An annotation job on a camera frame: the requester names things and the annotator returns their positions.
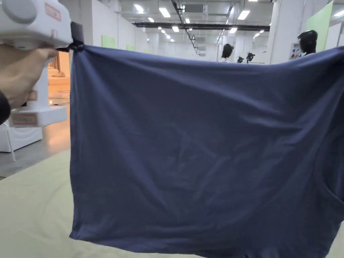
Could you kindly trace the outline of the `person's left hand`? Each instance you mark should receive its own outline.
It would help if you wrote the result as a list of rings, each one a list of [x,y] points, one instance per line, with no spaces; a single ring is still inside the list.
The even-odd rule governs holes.
[[[57,49],[52,47],[20,50],[5,44],[0,46],[0,90],[11,109],[27,101],[45,64],[57,53]]]

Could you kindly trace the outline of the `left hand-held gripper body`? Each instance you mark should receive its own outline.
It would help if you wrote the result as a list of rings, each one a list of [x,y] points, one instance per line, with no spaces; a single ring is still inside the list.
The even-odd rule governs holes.
[[[2,0],[0,40],[21,50],[57,49],[83,42],[83,27],[71,20],[68,9],[57,0]],[[48,64],[26,104],[11,112],[10,127],[44,127],[67,119],[65,107],[49,105]]]

